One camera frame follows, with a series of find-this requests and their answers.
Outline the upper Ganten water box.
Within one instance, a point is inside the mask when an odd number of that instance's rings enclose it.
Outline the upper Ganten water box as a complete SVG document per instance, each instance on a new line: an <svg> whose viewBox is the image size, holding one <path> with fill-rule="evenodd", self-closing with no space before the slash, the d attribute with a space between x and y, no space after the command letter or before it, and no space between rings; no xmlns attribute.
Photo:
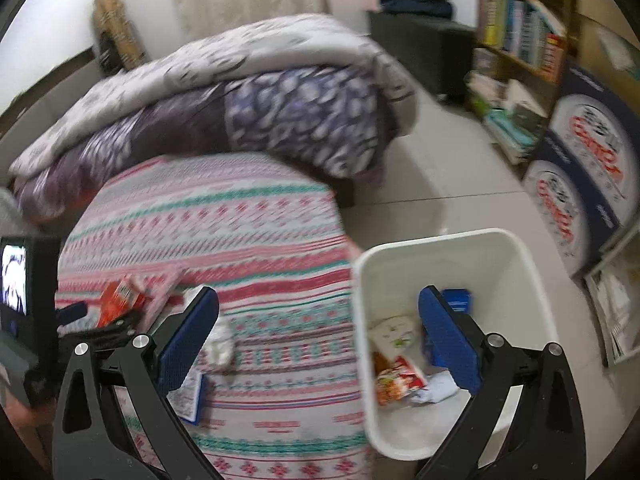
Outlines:
<svg viewBox="0 0 640 480"><path fill-rule="evenodd" d="M639 210L639 116L607 86L570 63L550 130L582 164L622 226Z"/></svg>

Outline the grey bed headboard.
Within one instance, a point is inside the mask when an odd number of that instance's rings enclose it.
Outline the grey bed headboard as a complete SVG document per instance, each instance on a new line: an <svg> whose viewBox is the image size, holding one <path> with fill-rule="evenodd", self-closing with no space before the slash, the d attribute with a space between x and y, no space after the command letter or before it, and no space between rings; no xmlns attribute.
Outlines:
<svg viewBox="0 0 640 480"><path fill-rule="evenodd" d="M19 94L1 114L1 166L11 165L25 148L59 120L103 78L91 48L69 58Z"/></svg>

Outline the blue white label card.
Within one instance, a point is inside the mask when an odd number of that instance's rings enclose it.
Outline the blue white label card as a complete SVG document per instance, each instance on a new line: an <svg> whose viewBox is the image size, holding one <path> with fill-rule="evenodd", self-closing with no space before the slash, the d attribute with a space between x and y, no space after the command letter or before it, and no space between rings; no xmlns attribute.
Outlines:
<svg viewBox="0 0 640 480"><path fill-rule="evenodd" d="M205 375L200 370L190 370L182 385L166 396L175 414L184 422L194 426L200 423L205 387Z"/></svg>

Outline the wooden bookshelf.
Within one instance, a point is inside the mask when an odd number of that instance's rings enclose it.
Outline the wooden bookshelf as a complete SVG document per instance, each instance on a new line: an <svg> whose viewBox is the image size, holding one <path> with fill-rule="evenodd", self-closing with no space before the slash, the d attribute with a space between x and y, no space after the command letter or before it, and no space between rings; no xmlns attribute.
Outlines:
<svg viewBox="0 0 640 480"><path fill-rule="evenodd" d="M558 97L574 0L478 0L468 104L513 167L527 164Z"/></svg>

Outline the ganten water box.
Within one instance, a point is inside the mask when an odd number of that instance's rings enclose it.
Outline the ganten water box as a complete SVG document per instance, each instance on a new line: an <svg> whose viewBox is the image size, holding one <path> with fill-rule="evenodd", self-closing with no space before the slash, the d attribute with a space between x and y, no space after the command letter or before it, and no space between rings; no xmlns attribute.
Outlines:
<svg viewBox="0 0 640 480"><path fill-rule="evenodd" d="M582 164L622 226L639 210L639 116L607 86L570 63L550 130Z"/></svg>
<svg viewBox="0 0 640 480"><path fill-rule="evenodd" d="M522 183L567 274L580 278L598 262L602 246L620 227L613 209L582 163L552 132L538 143Z"/></svg>

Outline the patterned round tablecloth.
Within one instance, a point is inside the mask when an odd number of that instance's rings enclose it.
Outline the patterned round tablecloth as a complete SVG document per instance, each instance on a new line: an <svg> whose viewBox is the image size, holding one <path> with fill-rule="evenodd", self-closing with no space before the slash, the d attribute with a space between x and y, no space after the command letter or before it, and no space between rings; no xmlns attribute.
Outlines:
<svg viewBox="0 0 640 480"><path fill-rule="evenodd" d="M55 303L85 302L93 326L123 278L163 315L215 289L233 358L198 361L195 444L228 479L367 479L351 270L326 185L266 154L159 157L96 194L58 259Z"/></svg>

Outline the blue carton box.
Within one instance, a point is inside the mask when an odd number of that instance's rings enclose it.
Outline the blue carton box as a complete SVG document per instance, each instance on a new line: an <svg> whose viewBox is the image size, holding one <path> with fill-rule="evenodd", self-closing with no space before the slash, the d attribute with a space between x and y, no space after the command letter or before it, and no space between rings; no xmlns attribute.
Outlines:
<svg viewBox="0 0 640 480"><path fill-rule="evenodd" d="M418 311L428 348L436 354L435 366L452 370L474 356L473 347L457 324L456 312L435 286L421 290Z"/></svg>

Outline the white tissue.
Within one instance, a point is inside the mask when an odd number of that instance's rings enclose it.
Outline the white tissue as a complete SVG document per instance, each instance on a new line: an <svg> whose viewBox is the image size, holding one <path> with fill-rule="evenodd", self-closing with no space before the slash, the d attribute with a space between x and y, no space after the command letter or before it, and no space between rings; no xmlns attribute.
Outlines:
<svg viewBox="0 0 640 480"><path fill-rule="evenodd" d="M412 405L436 404L449 399L459 391L459 387L448 370L427 376L426 386L409 396Z"/></svg>

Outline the brown cardboard box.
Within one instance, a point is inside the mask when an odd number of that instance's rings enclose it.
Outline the brown cardboard box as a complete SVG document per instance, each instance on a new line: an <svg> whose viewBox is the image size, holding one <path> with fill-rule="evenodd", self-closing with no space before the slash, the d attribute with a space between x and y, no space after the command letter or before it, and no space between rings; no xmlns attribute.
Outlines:
<svg viewBox="0 0 640 480"><path fill-rule="evenodd" d="M577 0L578 63L639 107L639 40L614 0Z"/></svg>

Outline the red snack wrapper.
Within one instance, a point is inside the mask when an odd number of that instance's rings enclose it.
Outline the red snack wrapper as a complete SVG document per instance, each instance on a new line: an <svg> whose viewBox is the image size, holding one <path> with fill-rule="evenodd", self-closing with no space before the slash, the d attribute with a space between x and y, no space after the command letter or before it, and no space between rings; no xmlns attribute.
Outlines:
<svg viewBox="0 0 640 480"><path fill-rule="evenodd" d="M385 406L407 399L424 389L427 380L420 368L404 356L398 356L375 377L375 394L378 405Z"/></svg>

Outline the black storage bench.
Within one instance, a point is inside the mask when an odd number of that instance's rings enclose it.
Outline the black storage bench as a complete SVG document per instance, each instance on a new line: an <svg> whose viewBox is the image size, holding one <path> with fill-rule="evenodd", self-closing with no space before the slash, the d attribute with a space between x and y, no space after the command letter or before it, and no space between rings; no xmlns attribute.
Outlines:
<svg viewBox="0 0 640 480"><path fill-rule="evenodd" d="M444 18L369 11L370 36L422 87L448 105L466 99L475 29Z"/></svg>

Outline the white trash bin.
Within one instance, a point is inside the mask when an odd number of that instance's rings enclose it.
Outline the white trash bin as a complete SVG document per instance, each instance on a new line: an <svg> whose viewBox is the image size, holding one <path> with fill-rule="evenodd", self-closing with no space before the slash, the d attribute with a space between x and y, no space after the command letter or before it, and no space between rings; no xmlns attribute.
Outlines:
<svg viewBox="0 0 640 480"><path fill-rule="evenodd" d="M391 460L431 457L480 388L480 346L498 334L540 350L558 338L532 254L497 228L375 246L352 266L352 310L364 411L371 445ZM405 316L450 356L460 390L436 404L383 408L376 400L373 344L378 324Z"/></svg>

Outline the white metal rack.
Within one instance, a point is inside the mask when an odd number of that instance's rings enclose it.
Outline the white metal rack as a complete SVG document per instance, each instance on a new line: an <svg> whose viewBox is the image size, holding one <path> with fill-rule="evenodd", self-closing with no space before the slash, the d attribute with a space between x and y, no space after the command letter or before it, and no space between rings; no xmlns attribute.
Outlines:
<svg viewBox="0 0 640 480"><path fill-rule="evenodd" d="M585 276L606 367L639 354L639 275L639 226L634 226Z"/></svg>

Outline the red paper cup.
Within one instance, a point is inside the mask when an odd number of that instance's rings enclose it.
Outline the red paper cup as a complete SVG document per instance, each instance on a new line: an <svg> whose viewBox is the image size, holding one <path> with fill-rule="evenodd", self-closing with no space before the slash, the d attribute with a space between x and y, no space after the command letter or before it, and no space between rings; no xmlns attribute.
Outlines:
<svg viewBox="0 0 640 480"><path fill-rule="evenodd" d="M150 300L145 284L137 276L129 275L109 282L100 297L100 317L96 327L114 325L118 321L137 326Z"/></svg>

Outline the crumpled clear plastic wrap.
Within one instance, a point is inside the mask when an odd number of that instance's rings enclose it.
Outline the crumpled clear plastic wrap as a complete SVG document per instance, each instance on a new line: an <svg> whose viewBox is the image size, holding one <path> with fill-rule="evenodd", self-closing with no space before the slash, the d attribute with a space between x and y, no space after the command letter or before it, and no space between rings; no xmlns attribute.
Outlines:
<svg viewBox="0 0 640 480"><path fill-rule="evenodd" d="M228 318L220 316L205 341L203 350L207 369L211 372L225 370L234 358L234 333Z"/></svg>

